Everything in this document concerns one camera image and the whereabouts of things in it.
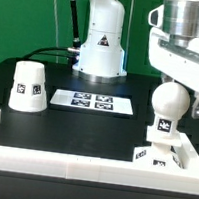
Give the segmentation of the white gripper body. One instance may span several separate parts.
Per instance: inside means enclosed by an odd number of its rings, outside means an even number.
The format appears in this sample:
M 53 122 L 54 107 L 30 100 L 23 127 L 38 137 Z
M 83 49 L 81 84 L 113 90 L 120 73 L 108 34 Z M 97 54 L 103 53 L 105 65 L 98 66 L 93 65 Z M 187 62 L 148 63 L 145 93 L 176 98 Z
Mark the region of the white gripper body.
M 169 42 L 167 33 L 152 28 L 149 37 L 149 62 L 152 67 L 199 93 L 199 38 L 188 47 Z

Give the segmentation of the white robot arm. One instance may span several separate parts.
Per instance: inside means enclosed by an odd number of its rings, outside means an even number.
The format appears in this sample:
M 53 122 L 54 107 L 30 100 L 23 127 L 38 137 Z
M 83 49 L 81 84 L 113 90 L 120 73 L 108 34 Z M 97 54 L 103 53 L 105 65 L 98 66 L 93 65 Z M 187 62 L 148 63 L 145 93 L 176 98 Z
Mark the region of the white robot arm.
M 78 74 L 107 82 L 125 74 L 121 35 L 124 8 L 117 0 L 90 0 L 87 40 L 81 45 Z M 199 119 L 199 0 L 163 0 L 148 14 L 148 57 L 164 81 L 195 92 L 191 116 Z

